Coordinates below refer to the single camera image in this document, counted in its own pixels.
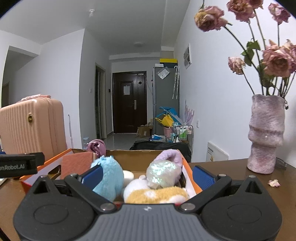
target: blue plush toy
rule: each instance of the blue plush toy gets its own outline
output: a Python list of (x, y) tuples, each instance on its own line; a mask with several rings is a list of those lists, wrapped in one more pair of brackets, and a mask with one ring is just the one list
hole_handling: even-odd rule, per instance
[(112, 202), (121, 194), (124, 180), (123, 170), (113, 156), (101, 156), (91, 164), (91, 167), (96, 165), (101, 165), (103, 168), (103, 179), (93, 191)]

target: refrigerator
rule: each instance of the refrigerator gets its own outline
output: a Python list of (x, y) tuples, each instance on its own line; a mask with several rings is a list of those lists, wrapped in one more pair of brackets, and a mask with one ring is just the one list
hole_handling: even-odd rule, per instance
[(174, 108), (179, 115), (179, 96), (176, 99), (176, 91), (172, 99), (176, 69), (169, 68), (170, 73), (163, 80), (157, 75), (161, 69), (161, 67), (153, 67), (153, 133), (156, 135), (163, 135), (163, 127), (154, 119), (163, 112), (159, 107)]

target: brown wooden table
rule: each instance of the brown wooden table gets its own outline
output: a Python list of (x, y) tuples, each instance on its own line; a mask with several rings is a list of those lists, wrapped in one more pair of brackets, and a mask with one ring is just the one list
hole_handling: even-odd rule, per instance
[[(224, 173), (232, 179), (242, 180), (254, 174), (246, 168), (247, 160), (218, 161), (190, 163), (190, 166), (200, 165), (209, 172), (218, 175)], [(269, 191), (283, 215), (283, 224), (276, 241), (296, 240), (296, 168), (288, 165), (286, 170), (275, 169), (270, 175), (255, 174)], [(281, 186), (272, 188), (267, 185), (269, 180), (278, 179)], [(8, 180), (0, 187), (0, 227), (11, 239), (19, 240), (12, 225), (13, 214), (25, 196), (18, 181)]]

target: plastic water bottle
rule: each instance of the plastic water bottle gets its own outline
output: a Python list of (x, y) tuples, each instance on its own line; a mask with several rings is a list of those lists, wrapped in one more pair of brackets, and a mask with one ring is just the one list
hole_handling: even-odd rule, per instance
[(89, 137), (83, 138), (83, 150), (87, 150), (87, 147), (89, 145)]

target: tiled floor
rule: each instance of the tiled floor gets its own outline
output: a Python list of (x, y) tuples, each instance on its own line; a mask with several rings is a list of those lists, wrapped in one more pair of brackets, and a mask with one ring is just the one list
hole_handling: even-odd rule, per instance
[(146, 140), (149, 138), (139, 138), (136, 134), (112, 134), (104, 142), (107, 150), (129, 150), (135, 141)]

